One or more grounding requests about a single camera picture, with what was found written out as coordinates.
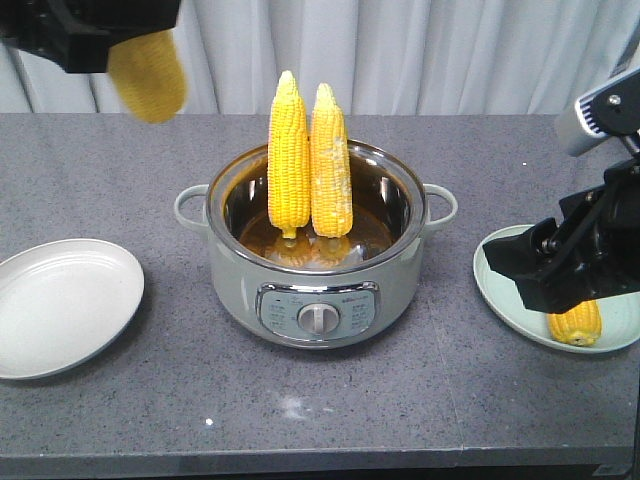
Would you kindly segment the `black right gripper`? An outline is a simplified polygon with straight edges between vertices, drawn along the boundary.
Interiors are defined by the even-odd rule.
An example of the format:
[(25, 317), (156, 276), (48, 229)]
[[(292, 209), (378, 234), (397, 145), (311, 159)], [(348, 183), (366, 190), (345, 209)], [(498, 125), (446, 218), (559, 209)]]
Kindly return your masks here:
[(583, 301), (639, 290), (639, 160), (560, 201), (564, 214), (482, 246), (490, 268), (513, 280), (529, 310), (564, 313)]

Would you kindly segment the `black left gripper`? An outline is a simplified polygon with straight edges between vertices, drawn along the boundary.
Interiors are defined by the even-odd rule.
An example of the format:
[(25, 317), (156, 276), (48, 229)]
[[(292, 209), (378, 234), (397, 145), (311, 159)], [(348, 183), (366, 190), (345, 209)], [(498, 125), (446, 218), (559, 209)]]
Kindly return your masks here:
[(175, 27), (179, 1), (3, 1), (1, 40), (51, 49), (66, 73), (105, 73), (110, 46)]

